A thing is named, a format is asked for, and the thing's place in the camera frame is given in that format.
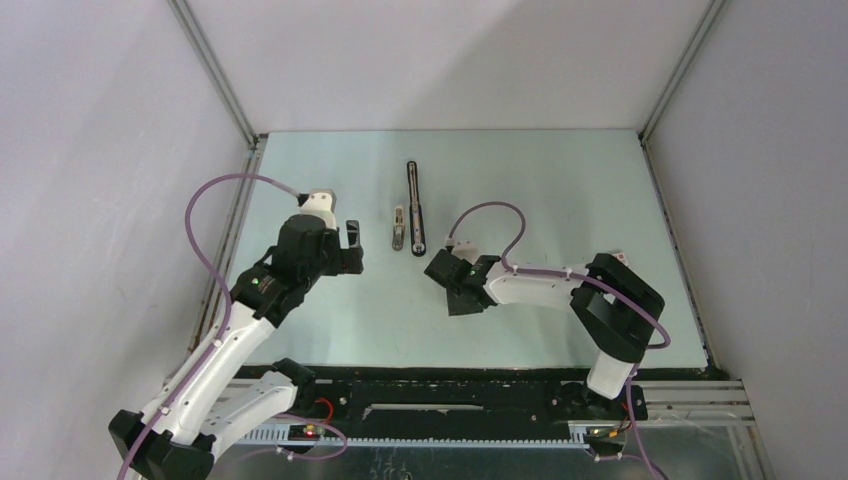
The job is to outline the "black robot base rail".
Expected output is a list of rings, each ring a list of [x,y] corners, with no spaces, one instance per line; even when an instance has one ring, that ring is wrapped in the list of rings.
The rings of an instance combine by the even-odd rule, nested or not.
[[[283,436],[350,444],[578,442],[580,425],[616,436],[648,411],[639,386],[613,399],[581,368],[471,369],[313,366],[293,412],[309,419]]]

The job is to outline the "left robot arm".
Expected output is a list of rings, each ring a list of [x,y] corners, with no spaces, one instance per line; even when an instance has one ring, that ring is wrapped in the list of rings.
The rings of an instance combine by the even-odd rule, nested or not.
[[[205,479],[236,442],[264,421],[304,416],[316,403],[313,373],[285,358],[223,405],[220,395],[248,357],[304,301],[322,277],[363,272],[358,221],[343,229],[327,214],[297,214],[276,244],[243,271],[224,315],[200,348],[141,411],[118,411],[108,431],[123,463],[118,476]]]

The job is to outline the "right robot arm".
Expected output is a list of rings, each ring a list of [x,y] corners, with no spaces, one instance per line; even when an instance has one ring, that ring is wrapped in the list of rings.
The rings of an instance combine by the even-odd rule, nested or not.
[[[439,250],[424,274],[445,289],[451,316],[513,304],[574,313],[599,350],[581,392],[583,408],[596,418],[620,407],[621,391],[649,350],[671,344],[660,324],[665,300],[612,254],[552,269],[510,265],[496,255],[471,261],[451,247]]]

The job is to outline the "white red staple box sleeve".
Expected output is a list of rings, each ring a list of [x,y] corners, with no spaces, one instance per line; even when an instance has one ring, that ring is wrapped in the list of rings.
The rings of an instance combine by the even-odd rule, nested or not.
[[[625,255],[625,253],[624,253],[624,252],[616,252],[616,253],[614,253],[614,254],[613,254],[613,256],[614,256],[614,257],[615,257],[615,258],[616,258],[619,262],[621,262],[622,264],[624,264],[625,266],[628,266],[628,265],[629,265],[628,258],[627,258],[627,256]]]

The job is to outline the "beige stapler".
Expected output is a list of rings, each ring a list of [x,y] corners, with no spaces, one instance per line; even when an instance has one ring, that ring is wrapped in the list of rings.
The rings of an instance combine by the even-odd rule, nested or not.
[[[391,246],[394,251],[402,251],[404,248],[404,239],[406,232],[405,208],[403,205],[397,205],[393,213],[392,241]]]

